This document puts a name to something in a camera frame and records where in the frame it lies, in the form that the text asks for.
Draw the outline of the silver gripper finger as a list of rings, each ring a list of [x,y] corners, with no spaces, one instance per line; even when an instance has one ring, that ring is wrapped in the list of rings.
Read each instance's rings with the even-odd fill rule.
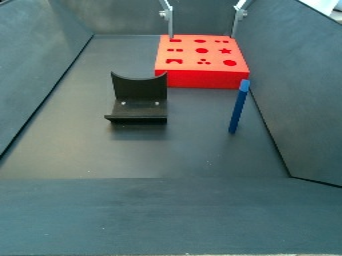
[[[238,31],[238,24],[247,16],[246,10],[247,0],[239,0],[238,3],[234,5],[235,16],[233,22],[233,29],[231,29],[231,37],[235,37]]]
[[[169,0],[159,0],[159,3],[163,7],[163,10],[159,12],[159,16],[167,21],[169,25],[169,37],[174,37],[174,25],[173,25],[173,19],[174,19],[174,7],[171,6]]]

